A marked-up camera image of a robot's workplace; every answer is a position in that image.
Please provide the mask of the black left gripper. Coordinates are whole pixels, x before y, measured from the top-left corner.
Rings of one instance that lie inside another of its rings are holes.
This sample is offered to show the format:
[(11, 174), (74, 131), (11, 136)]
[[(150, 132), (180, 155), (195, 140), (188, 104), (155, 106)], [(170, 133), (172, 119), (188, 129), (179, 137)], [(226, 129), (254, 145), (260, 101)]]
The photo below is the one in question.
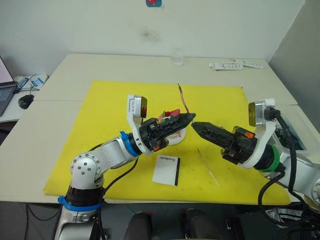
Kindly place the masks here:
[(157, 152), (169, 145), (167, 137), (186, 128), (196, 117), (196, 113), (180, 113), (158, 122), (157, 118), (144, 121), (139, 127), (142, 142), (150, 150)]

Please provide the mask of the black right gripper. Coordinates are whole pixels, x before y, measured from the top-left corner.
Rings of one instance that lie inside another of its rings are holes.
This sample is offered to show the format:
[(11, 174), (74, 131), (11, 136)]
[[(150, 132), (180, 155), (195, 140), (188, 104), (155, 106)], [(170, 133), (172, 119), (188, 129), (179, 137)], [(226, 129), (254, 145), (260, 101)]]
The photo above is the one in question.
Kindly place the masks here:
[(232, 133), (210, 122), (197, 121), (191, 126), (201, 138), (222, 147), (222, 158), (235, 165), (247, 161), (257, 144), (256, 134), (239, 126), (235, 126)]

